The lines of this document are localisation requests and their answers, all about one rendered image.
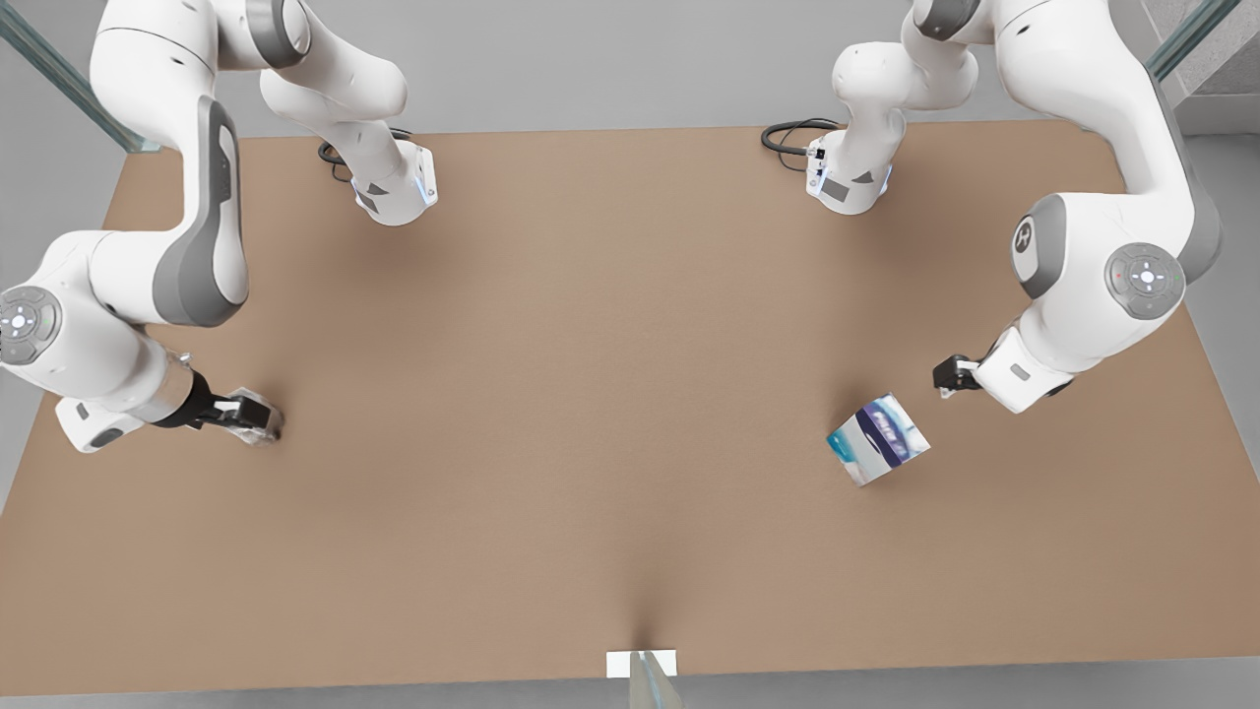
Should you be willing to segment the silver frame post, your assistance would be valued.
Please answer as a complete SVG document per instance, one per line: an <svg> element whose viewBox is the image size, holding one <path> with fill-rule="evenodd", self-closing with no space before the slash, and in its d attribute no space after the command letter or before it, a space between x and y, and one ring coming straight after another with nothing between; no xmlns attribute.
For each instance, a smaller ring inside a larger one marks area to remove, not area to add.
<svg viewBox="0 0 1260 709"><path fill-rule="evenodd" d="M1242 0L1201 0L1178 24L1169 37L1160 42L1147 59L1147 69L1155 81L1166 81L1173 71L1205 39L1210 37L1228 14L1234 13Z"/></svg>
<svg viewBox="0 0 1260 709"><path fill-rule="evenodd" d="M125 152L144 154L160 150L159 144L144 139L113 118L94 97L89 81L86 81L9 0L0 0L0 37Z"/></svg>
<svg viewBox="0 0 1260 709"><path fill-rule="evenodd" d="M687 709L651 651L630 652L629 709Z"/></svg>

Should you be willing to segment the white and blue printed box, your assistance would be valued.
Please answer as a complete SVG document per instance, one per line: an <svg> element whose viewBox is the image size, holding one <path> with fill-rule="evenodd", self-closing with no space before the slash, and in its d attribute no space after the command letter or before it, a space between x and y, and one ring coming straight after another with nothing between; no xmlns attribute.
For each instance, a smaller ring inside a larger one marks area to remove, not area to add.
<svg viewBox="0 0 1260 709"><path fill-rule="evenodd" d="M828 434L827 443L859 487L930 450L892 392L869 400Z"/></svg>

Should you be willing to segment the white post foot plate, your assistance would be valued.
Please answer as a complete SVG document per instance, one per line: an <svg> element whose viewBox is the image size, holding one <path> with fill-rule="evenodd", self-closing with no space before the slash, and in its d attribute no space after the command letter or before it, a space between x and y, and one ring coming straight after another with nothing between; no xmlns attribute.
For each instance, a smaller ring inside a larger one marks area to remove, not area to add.
<svg viewBox="0 0 1260 709"><path fill-rule="evenodd" d="M653 656L667 678L678 678L678 651L674 649L610 651L604 656L607 678L630 678L631 666L640 657Z"/></svg>

